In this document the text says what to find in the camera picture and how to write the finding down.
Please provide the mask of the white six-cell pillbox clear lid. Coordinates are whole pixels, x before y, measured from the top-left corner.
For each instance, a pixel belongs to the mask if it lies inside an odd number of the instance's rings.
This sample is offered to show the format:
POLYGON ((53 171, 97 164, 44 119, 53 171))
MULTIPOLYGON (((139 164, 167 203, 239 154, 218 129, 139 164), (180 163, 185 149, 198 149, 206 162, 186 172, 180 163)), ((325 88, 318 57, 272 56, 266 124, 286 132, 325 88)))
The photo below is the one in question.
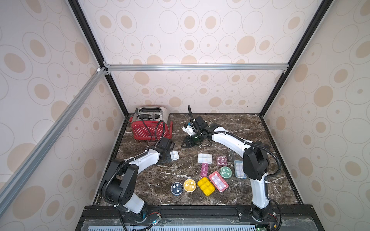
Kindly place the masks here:
POLYGON ((178 151, 171 151, 170 152, 171 161, 175 161, 179 159, 178 151))

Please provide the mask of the magenta pillbox clear lid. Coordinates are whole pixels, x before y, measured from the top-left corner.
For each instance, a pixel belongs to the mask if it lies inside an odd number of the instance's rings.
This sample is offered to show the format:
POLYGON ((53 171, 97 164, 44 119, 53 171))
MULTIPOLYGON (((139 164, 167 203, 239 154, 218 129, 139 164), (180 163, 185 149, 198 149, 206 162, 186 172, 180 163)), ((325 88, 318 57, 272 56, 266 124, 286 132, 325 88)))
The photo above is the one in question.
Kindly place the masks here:
POLYGON ((226 156, 217 156, 216 157, 216 163, 217 163, 217 166, 227 166, 228 165, 228 161, 227 161, 227 157, 226 156))

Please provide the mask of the small clear grey pillbox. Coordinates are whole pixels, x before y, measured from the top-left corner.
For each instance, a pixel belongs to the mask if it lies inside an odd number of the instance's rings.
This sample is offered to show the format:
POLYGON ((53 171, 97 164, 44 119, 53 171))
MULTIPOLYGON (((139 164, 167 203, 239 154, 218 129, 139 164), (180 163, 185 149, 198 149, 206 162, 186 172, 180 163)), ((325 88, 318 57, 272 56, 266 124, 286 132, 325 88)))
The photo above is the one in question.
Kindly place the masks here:
POLYGON ((228 159, 228 162, 233 162, 237 159, 237 153, 235 153, 233 150, 231 149, 228 149, 227 150, 227 159, 228 159))

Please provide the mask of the green round pillbox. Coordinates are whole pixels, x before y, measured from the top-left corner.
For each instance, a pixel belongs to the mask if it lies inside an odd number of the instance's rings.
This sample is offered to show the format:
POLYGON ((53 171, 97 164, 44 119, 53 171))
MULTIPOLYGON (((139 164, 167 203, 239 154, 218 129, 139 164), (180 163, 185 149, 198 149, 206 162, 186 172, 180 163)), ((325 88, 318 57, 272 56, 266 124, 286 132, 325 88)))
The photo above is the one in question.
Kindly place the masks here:
POLYGON ((219 172, 224 179, 229 179, 233 176, 232 170, 227 166, 221 167, 219 172))

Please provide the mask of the light blue rectangular pillbox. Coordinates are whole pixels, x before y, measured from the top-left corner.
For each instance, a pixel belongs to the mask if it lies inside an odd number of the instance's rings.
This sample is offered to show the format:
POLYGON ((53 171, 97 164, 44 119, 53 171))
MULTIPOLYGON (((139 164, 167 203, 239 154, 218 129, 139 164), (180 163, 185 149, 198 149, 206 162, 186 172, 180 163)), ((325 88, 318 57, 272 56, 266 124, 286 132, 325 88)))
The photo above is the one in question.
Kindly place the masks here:
POLYGON ((241 178, 241 179, 246 179, 247 176, 245 175, 243 171, 243 161, 241 160, 235 160, 234 161, 234 169, 235 169, 235 177, 236 178, 241 178))

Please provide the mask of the dark blue round pillbox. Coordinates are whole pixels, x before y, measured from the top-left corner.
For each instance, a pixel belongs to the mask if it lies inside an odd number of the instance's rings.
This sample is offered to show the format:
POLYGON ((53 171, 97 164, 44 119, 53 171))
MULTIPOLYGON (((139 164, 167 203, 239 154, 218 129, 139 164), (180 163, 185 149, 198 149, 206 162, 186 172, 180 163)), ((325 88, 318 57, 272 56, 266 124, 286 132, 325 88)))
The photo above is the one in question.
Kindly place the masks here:
POLYGON ((183 192, 183 185, 180 182, 175 182, 171 186, 171 193, 175 196, 181 195, 183 192))

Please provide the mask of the yellow round pillbox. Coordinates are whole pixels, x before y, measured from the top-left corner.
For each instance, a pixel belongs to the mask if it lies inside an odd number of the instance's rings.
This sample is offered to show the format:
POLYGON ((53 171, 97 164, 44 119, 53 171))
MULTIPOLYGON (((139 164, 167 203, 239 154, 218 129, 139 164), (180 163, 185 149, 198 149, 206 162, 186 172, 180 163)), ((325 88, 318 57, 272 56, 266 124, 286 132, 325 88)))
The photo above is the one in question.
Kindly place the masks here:
POLYGON ((196 183, 193 179, 187 179, 184 181, 183 187, 186 192, 193 192, 196 189, 196 183))

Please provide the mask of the yellow lidded rectangular pillbox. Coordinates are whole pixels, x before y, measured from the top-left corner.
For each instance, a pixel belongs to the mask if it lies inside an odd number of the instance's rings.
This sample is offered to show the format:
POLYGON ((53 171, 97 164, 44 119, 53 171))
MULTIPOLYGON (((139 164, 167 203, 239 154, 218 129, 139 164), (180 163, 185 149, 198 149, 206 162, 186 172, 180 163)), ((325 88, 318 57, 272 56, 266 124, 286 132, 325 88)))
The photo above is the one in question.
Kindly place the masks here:
POLYGON ((203 177, 201 180, 199 180, 197 185, 207 197, 215 191, 214 185, 206 177, 203 177))

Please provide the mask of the red rectangular pillbox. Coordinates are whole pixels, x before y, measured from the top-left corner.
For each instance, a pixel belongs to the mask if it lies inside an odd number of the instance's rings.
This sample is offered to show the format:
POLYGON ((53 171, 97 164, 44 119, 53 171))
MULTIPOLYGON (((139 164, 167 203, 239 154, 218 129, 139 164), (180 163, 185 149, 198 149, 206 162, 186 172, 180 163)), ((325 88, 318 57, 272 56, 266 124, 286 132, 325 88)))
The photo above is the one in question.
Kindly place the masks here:
POLYGON ((219 192, 224 192, 229 187, 227 182, 217 171, 211 173, 209 179, 219 192))

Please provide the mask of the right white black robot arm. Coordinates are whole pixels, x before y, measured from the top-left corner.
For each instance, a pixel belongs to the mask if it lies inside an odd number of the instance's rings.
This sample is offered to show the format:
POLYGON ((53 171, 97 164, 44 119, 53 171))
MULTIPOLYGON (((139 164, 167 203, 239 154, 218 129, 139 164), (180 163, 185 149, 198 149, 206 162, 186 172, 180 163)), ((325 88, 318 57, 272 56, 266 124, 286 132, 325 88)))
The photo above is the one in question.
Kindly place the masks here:
POLYGON ((281 162, 260 141, 252 142, 233 134, 216 123, 207 123, 201 116, 194 117, 188 106, 190 122, 184 124, 183 131, 188 135, 182 143, 183 148, 201 144, 204 140, 220 143, 242 157, 242 170, 251 181, 251 214, 257 221, 263 221, 273 212, 268 195, 267 180, 280 174, 281 162))

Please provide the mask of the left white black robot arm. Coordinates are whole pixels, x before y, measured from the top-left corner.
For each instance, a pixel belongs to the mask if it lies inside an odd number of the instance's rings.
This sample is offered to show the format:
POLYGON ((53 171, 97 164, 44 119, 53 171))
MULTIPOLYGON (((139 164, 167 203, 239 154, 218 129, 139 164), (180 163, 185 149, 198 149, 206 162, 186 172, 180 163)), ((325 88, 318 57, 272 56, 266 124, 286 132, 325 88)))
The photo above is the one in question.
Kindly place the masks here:
POLYGON ((146 216, 147 203, 135 194, 135 186, 139 173, 156 164, 166 164, 173 161, 171 152, 174 142, 165 137, 166 123, 160 120, 154 135, 156 142, 142 153, 125 160, 114 159, 108 167, 99 193, 105 202, 120 211, 128 211, 142 217, 146 216))

